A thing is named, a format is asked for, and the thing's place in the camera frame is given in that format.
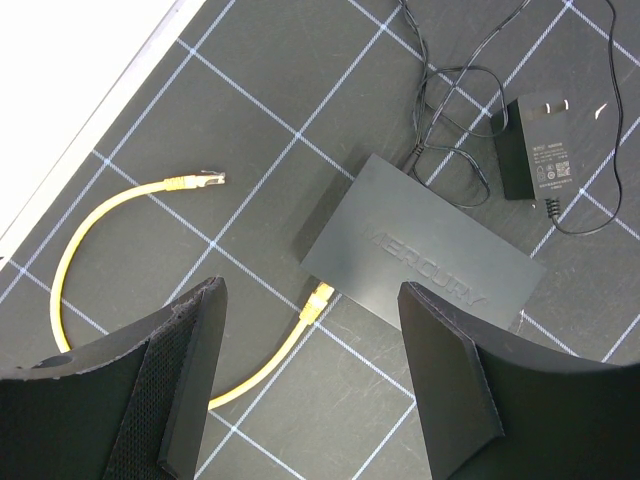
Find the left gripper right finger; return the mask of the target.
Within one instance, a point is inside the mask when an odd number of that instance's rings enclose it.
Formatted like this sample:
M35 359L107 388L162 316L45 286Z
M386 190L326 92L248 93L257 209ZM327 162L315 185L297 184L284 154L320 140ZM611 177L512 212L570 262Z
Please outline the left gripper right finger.
M435 479L635 479L639 367L565 354L415 282L401 331Z

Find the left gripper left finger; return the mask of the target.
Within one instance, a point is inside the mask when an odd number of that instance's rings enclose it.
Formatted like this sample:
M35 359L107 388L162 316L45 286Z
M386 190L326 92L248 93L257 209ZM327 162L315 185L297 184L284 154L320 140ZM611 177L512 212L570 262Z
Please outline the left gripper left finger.
M1 372L5 479L190 479L227 288L209 278L111 334Z

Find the black network switch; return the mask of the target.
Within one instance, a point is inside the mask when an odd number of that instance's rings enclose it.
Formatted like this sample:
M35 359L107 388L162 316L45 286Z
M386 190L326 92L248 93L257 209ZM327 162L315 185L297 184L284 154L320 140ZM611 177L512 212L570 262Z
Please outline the black network switch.
M545 269L377 155L371 155L302 261L318 280L395 328L416 282L506 329Z

